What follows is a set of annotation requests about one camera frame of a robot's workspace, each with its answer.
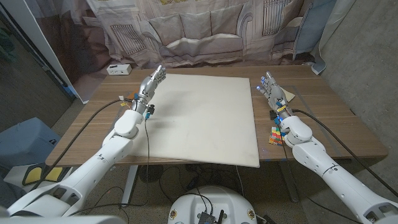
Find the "yellow block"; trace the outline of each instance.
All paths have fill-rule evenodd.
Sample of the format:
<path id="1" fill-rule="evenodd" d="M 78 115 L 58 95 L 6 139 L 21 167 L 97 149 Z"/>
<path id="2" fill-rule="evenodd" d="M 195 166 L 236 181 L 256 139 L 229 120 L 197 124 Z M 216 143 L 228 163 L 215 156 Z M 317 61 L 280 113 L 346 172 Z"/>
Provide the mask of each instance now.
<path id="1" fill-rule="evenodd" d="M 62 173 L 62 167 L 54 167 L 51 172 L 45 177 L 46 180 L 57 181 Z"/>
<path id="2" fill-rule="evenodd" d="M 26 176 L 25 184 L 30 184 L 35 181 L 40 180 L 40 176 L 42 175 L 42 168 L 36 167 L 33 168 Z"/>

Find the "white robotic arm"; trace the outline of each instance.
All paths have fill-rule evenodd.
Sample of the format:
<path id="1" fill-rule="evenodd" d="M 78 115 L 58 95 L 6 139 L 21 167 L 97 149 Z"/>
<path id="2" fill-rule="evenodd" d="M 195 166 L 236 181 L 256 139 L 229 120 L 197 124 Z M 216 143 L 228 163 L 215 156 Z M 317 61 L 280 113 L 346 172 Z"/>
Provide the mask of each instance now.
<path id="1" fill-rule="evenodd" d="M 105 173 L 123 157 L 130 154 L 132 140 L 137 136 L 137 124 L 144 119 L 143 114 L 153 113 L 153 105 L 148 102 L 155 94 L 157 85 L 165 79 L 165 68 L 158 69 L 141 83 L 132 109 L 127 110 L 107 135 L 103 147 L 65 180 L 46 187 L 35 189 L 7 211 L 11 216 L 37 215 L 41 217 L 67 217 L 84 206 L 88 194 L 102 179 Z"/>
<path id="2" fill-rule="evenodd" d="M 266 96 L 268 104 L 277 113 L 285 135 L 285 143 L 292 148 L 294 158 L 303 166 L 318 174 L 354 213 L 362 223 L 397 223 L 398 203 L 378 196 L 356 177 L 338 165 L 325 150 L 321 142 L 312 136 L 312 130 L 292 110 L 276 84 L 267 72 L 262 77 L 263 87 L 257 89 Z"/>

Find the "table leg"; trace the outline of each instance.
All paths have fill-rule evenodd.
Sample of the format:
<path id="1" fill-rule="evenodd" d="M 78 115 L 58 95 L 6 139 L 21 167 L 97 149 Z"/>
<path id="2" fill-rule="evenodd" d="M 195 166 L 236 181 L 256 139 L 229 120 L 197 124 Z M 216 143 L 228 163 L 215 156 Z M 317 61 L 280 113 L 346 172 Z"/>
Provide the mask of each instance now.
<path id="1" fill-rule="evenodd" d="M 136 179 L 137 169 L 138 169 L 138 166 L 130 166 L 129 173 L 127 175 L 126 185 L 124 186 L 122 203 L 130 202 L 132 186 L 134 185 L 134 181 Z"/>
<path id="2" fill-rule="evenodd" d="M 287 191 L 289 192 L 290 200 L 293 203 L 299 202 L 299 195 L 297 193 L 297 189 L 294 185 L 292 173 L 290 173 L 289 165 L 287 161 L 278 162 L 280 170 L 282 171 L 282 176 L 285 180 Z"/>

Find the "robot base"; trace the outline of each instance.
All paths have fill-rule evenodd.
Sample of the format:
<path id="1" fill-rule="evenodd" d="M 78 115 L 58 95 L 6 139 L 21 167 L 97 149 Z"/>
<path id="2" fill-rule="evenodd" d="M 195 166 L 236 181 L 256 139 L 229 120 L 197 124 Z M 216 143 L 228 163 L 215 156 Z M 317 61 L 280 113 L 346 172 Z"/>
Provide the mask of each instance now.
<path id="1" fill-rule="evenodd" d="M 255 224 L 257 223 L 253 206 L 240 194 L 231 189 L 220 186 L 199 187 L 201 195 L 207 197 L 213 205 L 214 220 L 218 222 L 221 210 L 224 210 L 222 224 Z M 187 193 L 197 194 L 198 190 L 193 189 Z M 207 214 L 211 212 L 210 202 L 203 198 L 207 206 Z M 189 224 L 199 223 L 201 213 L 205 211 L 205 204 L 198 195 L 183 195 L 172 205 L 168 224 Z"/>

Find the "white box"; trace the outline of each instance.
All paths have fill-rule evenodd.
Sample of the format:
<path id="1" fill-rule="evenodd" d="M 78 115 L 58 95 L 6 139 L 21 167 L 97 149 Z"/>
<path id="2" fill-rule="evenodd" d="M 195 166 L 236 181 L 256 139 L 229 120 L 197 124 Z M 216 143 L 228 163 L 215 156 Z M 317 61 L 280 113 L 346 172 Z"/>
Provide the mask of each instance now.
<path id="1" fill-rule="evenodd" d="M 131 72 L 131 66 L 127 65 L 110 65 L 107 69 L 110 75 L 128 75 Z"/>

